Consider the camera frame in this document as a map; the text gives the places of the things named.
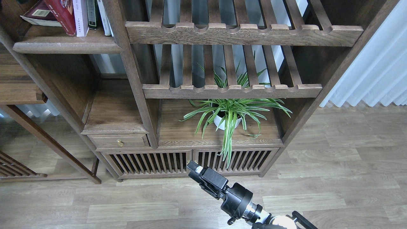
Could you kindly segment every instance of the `wooden cabinet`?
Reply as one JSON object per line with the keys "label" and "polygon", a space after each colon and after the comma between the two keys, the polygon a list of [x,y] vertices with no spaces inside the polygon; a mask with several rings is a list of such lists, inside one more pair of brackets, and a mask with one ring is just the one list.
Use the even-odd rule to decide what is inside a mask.
{"label": "wooden cabinet", "polygon": [[[104,36],[101,28],[87,37],[69,37],[61,28],[28,26],[15,16],[2,18],[1,34],[14,39],[5,46],[117,180],[184,176],[191,159],[225,174],[264,176],[398,0],[309,0],[303,17],[294,0],[284,0],[290,26],[277,22],[269,0],[246,1],[258,4],[259,24],[249,20],[244,1],[230,2],[236,19],[231,24],[222,23],[217,0],[208,0],[203,9],[208,13],[206,24],[193,23],[189,0],[181,0],[174,24],[163,19],[167,12],[162,0],[152,1],[151,14],[146,1],[103,0],[114,37]],[[11,21],[25,32],[15,31],[7,24]],[[156,44],[163,44],[162,51]],[[173,83],[169,58],[171,46],[177,44],[183,45],[179,85]],[[203,50],[205,78],[200,84],[191,70],[193,45]],[[223,49],[227,88],[214,83],[213,45]],[[248,88],[236,83],[232,45],[243,49]],[[259,55],[265,57],[271,87],[257,80],[252,45],[262,46]],[[282,48],[280,68],[271,45]],[[92,53],[120,54],[126,75],[100,74],[88,56]],[[165,57],[161,64],[156,53]],[[215,158],[221,148],[219,131],[208,127],[201,138],[194,135],[196,120],[175,121],[193,109],[186,99],[264,97],[286,98],[293,115],[267,113],[262,135],[254,140],[237,129],[233,144],[239,162],[229,170]],[[250,124],[249,131],[257,133],[256,125]]]}

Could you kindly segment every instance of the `red book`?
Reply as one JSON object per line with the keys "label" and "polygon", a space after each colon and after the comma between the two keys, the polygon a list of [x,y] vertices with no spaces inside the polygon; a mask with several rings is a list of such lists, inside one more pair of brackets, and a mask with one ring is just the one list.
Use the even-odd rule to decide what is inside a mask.
{"label": "red book", "polygon": [[68,35],[75,35],[76,25],[72,0],[44,0]]}

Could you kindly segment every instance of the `brass drawer knob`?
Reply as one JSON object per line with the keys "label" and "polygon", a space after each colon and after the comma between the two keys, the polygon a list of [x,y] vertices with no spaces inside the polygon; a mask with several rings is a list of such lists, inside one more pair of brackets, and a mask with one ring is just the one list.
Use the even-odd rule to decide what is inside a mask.
{"label": "brass drawer knob", "polygon": [[121,140],[117,140],[117,145],[120,146],[120,147],[123,147],[124,143]]}

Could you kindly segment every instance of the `drawer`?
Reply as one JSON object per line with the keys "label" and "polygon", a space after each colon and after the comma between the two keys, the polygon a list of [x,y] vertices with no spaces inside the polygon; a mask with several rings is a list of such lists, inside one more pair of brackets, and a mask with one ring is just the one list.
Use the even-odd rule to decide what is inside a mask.
{"label": "drawer", "polygon": [[149,148],[145,134],[88,135],[97,151],[121,151]]}

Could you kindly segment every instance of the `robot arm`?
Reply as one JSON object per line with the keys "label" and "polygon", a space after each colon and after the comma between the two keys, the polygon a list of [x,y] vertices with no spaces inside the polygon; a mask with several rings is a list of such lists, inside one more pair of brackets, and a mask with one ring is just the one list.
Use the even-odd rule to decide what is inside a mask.
{"label": "robot arm", "polygon": [[199,183],[201,188],[215,199],[222,199],[221,209],[231,218],[228,224],[232,225],[235,220],[243,218],[254,229],[274,229],[272,225],[280,225],[282,228],[297,229],[296,222],[305,229],[317,229],[298,212],[293,211],[292,216],[272,216],[263,210],[263,207],[252,202],[253,193],[242,185],[235,183],[232,187],[227,185],[228,179],[211,168],[203,168],[194,161],[187,165],[190,170],[189,176]]}

